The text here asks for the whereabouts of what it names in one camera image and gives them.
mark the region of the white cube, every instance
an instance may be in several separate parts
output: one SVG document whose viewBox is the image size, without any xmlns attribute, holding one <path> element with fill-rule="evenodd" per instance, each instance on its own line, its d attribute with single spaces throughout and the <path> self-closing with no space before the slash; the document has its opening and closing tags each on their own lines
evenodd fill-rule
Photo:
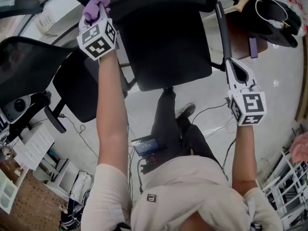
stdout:
<svg viewBox="0 0 308 231">
<path fill-rule="evenodd" d="M 239 126 L 260 124 L 266 115 L 264 92 L 233 93 L 230 109 Z"/>
<path fill-rule="evenodd" d="M 80 49 L 91 59 L 97 60 L 115 49 L 116 30 L 112 19 L 105 18 L 94 23 L 77 37 Z"/>
</svg>

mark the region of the person's right arm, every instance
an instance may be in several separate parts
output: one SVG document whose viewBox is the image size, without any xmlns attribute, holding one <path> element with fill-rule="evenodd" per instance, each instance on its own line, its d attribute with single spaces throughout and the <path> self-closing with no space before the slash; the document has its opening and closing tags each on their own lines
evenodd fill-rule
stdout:
<svg viewBox="0 0 308 231">
<path fill-rule="evenodd" d="M 252 126 L 237 126 L 232 167 L 232 188 L 241 196 L 257 187 L 257 163 Z"/>
</svg>

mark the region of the shirt logo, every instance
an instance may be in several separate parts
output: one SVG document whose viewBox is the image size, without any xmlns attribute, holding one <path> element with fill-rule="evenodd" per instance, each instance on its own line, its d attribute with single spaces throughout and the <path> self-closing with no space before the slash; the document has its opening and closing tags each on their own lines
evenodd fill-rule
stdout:
<svg viewBox="0 0 308 231">
<path fill-rule="evenodd" d="M 156 195 L 154 195 L 154 194 L 148 194 L 148 196 L 147 196 L 147 198 L 146 198 L 146 201 L 156 203 Z"/>
</svg>

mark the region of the white t-shirt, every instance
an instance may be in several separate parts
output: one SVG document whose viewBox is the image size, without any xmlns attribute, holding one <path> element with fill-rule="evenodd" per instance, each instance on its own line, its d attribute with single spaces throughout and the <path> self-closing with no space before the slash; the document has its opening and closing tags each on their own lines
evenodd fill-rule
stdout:
<svg viewBox="0 0 308 231">
<path fill-rule="evenodd" d="M 177 157 L 146 177 L 144 192 L 132 208 L 127 177 L 113 166 L 98 165 L 82 230 L 113 231 L 121 220 L 117 215 L 121 206 L 122 219 L 133 231 L 178 230 L 196 211 L 215 230 L 248 231 L 254 222 L 263 231 L 282 231 L 281 220 L 263 192 L 254 188 L 243 198 L 228 186 L 220 166 L 210 158 Z"/>
</svg>

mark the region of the shirt sleeve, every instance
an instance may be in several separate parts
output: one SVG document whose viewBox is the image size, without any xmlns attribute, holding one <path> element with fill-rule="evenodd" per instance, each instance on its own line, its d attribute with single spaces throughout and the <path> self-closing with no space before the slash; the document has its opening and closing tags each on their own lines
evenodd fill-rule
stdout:
<svg viewBox="0 0 308 231">
<path fill-rule="evenodd" d="M 279 218 L 276 211 L 270 205 L 266 199 L 264 193 L 260 188 L 253 188 L 249 190 L 244 199 L 248 200 L 250 198 L 254 199 L 256 211 L 253 221 L 257 224 L 262 225 L 262 230 L 265 231 L 281 231 L 282 221 Z"/>
<path fill-rule="evenodd" d="M 129 225 L 132 202 L 128 179 L 117 168 L 100 164 L 96 167 L 94 185 L 84 208 L 81 229 L 113 231 L 117 220 L 111 209 L 121 206 L 125 223 Z"/>
</svg>

